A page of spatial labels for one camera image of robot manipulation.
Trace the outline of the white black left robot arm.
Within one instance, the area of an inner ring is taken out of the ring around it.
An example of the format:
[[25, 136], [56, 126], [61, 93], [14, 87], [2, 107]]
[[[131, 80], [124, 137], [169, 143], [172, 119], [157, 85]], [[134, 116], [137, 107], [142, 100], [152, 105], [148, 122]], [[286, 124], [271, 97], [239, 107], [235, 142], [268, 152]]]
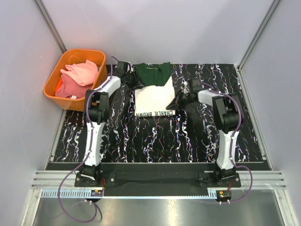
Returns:
[[84, 116], [87, 122], [87, 142], [78, 180], [85, 180], [91, 186], [99, 185], [102, 180], [100, 169], [102, 132], [110, 115], [110, 97], [123, 84], [130, 89], [143, 87], [131, 64], [118, 61], [116, 67], [111, 68], [110, 75], [99, 87], [86, 92]]

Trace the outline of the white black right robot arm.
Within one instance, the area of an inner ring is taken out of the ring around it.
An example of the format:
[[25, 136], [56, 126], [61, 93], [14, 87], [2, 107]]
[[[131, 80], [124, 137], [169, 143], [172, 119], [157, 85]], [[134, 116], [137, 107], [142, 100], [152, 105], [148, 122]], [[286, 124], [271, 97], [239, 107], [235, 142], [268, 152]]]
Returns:
[[218, 186], [225, 186], [236, 174], [235, 149], [243, 113], [238, 96], [214, 91], [214, 88], [192, 79], [181, 85], [167, 110], [183, 110], [192, 103], [201, 103], [213, 108], [214, 124], [219, 131], [219, 152], [212, 180]]

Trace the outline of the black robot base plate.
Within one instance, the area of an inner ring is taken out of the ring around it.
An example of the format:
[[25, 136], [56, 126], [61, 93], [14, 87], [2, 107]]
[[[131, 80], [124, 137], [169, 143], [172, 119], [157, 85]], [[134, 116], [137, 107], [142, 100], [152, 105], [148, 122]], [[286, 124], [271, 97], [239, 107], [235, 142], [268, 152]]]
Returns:
[[105, 197], [159, 198], [208, 195], [209, 188], [240, 188], [239, 174], [233, 179], [215, 183], [214, 163], [102, 163], [101, 181], [81, 180], [76, 174], [74, 185], [103, 188]]

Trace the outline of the white green raglan t-shirt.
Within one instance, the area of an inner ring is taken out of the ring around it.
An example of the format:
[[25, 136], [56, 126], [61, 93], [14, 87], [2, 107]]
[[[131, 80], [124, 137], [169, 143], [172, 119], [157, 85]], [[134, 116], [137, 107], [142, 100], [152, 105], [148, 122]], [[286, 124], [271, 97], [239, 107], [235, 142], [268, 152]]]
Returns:
[[175, 98], [171, 63], [141, 63], [134, 65], [134, 69], [145, 85], [135, 90], [135, 116], [146, 118], [175, 115], [175, 110], [167, 110], [167, 106]]

